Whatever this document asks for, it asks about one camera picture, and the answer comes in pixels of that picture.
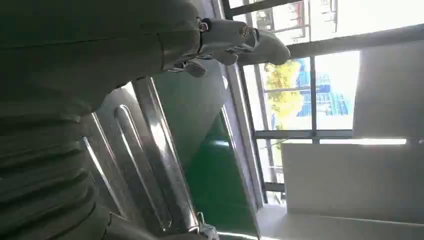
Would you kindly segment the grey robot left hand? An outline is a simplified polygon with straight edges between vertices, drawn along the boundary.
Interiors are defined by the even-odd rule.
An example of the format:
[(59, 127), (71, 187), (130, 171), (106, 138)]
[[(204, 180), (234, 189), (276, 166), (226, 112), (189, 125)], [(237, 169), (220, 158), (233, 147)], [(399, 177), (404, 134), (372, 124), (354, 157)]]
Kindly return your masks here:
[(114, 89), (194, 58), (282, 65), (272, 33), (191, 0), (3, 0), (0, 116), (83, 116)]

